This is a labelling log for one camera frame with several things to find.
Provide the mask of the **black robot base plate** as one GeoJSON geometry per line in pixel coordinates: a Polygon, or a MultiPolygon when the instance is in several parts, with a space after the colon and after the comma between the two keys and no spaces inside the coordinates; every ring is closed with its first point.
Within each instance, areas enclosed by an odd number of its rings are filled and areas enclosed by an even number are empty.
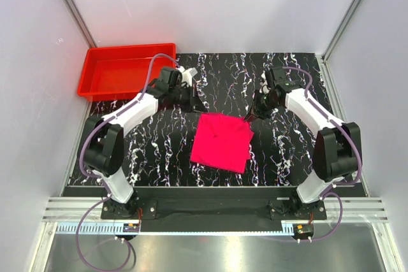
{"type": "Polygon", "coordinates": [[[109,200],[101,217],[141,221],[142,231],[272,232],[281,222],[324,221],[323,202],[291,207],[293,187],[137,187],[128,204],[109,200]]]}

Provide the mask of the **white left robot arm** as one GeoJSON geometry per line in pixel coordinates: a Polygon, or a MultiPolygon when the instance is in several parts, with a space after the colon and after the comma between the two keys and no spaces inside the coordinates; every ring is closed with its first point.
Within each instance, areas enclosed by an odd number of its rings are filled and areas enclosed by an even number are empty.
{"type": "Polygon", "coordinates": [[[137,195],[128,182],[124,162],[124,138],[157,112],[178,106],[186,112],[205,113],[194,76],[197,70],[163,67],[130,102],[103,117],[90,116],[82,131],[78,161],[83,174],[101,181],[108,193],[104,208],[119,218],[138,213],[137,195]]]}

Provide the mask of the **pink t shirt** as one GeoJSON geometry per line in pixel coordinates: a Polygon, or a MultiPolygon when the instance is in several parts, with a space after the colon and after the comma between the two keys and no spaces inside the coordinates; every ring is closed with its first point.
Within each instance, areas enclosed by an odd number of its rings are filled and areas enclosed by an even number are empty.
{"type": "Polygon", "coordinates": [[[190,161],[242,174],[249,160],[254,133],[243,118],[220,113],[202,114],[198,121],[190,161]]]}

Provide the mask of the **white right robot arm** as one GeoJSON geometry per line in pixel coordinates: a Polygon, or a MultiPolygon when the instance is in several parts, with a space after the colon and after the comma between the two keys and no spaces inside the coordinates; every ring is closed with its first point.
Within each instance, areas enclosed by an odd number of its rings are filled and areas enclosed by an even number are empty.
{"type": "Polygon", "coordinates": [[[290,80],[287,71],[288,67],[264,70],[261,87],[255,90],[244,120],[265,120],[271,118],[275,109],[285,108],[315,137],[312,171],[281,207],[271,207],[280,215],[290,214],[301,219],[309,216],[329,191],[347,185],[347,176],[355,173],[356,180],[361,178],[361,130],[358,124],[346,123],[331,114],[312,97],[309,91],[311,77],[302,85],[298,80],[290,80]]]}

